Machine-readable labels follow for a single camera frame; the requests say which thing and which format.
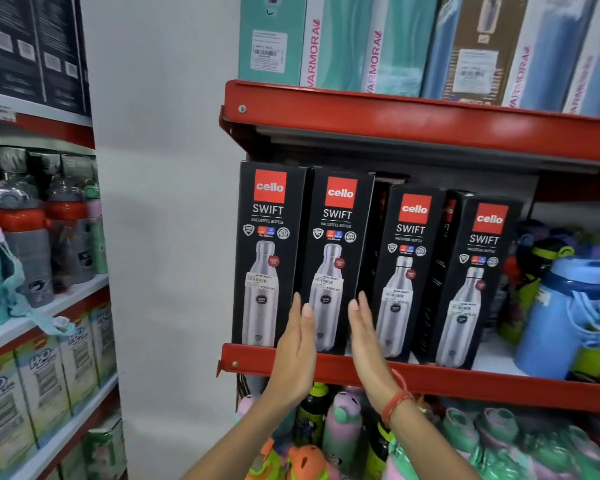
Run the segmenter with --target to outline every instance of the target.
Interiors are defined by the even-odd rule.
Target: person's right hand
[[[373,409],[382,414],[389,400],[400,391],[384,358],[374,330],[374,320],[364,291],[349,302],[353,363]]]

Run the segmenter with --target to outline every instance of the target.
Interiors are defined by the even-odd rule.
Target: red shelf
[[[241,80],[226,84],[221,126],[247,151],[270,127],[600,164],[598,118]]]
[[[276,351],[272,348],[224,344],[220,371],[254,376],[271,374]],[[434,365],[390,362],[420,394],[462,397],[480,401],[600,413],[600,385],[480,371],[461,371]],[[360,385],[351,357],[318,354],[315,380],[328,384]]]

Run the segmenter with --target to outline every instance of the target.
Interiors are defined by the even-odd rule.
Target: red square logo
[[[353,209],[353,203],[356,201],[357,186],[358,181],[355,178],[329,177],[324,204],[327,207]]]
[[[451,222],[454,218],[454,210],[456,209],[456,199],[450,198],[445,202],[445,208],[442,211],[447,222]]]
[[[253,199],[258,202],[284,203],[287,172],[256,169]]]
[[[431,207],[431,195],[403,194],[400,205],[400,222],[426,224]]]
[[[502,227],[504,226],[508,210],[508,205],[496,205],[493,203],[478,204],[478,212],[475,214],[472,231],[502,234]]]

